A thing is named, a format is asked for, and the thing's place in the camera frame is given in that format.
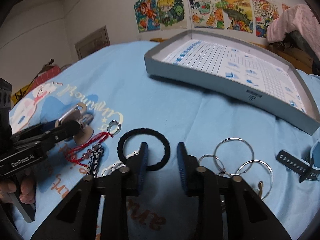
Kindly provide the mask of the person's left hand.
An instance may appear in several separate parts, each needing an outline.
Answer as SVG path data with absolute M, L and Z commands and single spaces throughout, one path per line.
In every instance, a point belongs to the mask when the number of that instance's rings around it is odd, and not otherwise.
M 24 176 L 22 177 L 20 185 L 20 196 L 19 199 L 24 204 L 34 204 L 35 203 L 35 184 L 36 180 L 33 171 L 29 168 L 25 170 Z M 1 202 L 3 203 L 13 203 L 9 194 L 15 193 L 17 191 L 16 184 L 9 180 L 1 180 L 0 183 L 1 191 Z

